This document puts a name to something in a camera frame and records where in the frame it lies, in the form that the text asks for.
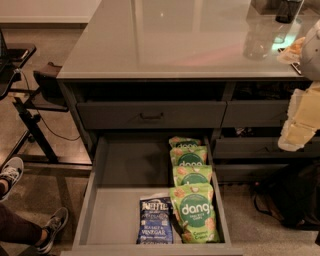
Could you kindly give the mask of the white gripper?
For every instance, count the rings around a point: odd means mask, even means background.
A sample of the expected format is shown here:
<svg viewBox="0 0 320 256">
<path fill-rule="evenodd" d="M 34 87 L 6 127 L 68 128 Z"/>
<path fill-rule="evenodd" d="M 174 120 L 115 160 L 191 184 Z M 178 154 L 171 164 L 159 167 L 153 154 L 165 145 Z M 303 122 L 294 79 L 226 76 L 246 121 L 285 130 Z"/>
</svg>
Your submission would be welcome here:
<svg viewBox="0 0 320 256">
<path fill-rule="evenodd" d="M 284 48 L 277 56 L 277 60 L 283 64 L 297 63 L 300 60 L 304 40 L 305 38 L 301 37 Z M 319 129 L 320 82 L 314 81 L 306 90 L 294 90 L 278 147 L 285 151 L 297 151 L 303 148 Z"/>
</svg>

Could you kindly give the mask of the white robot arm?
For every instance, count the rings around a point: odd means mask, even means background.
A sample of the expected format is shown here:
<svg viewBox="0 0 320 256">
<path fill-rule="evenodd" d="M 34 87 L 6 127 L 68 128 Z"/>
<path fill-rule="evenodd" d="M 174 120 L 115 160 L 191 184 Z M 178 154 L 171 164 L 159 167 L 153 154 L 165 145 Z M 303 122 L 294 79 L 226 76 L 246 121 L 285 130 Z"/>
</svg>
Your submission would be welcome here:
<svg viewBox="0 0 320 256">
<path fill-rule="evenodd" d="M 278 147 L 302 149 L 320 129 L 320 20 L 305 37 L 294 41 L 277 57 L 283 64 L 298 63 L 301 75 L 311 81 L 306 90 L 295 89 L 290 101 Z"/>
</svg>

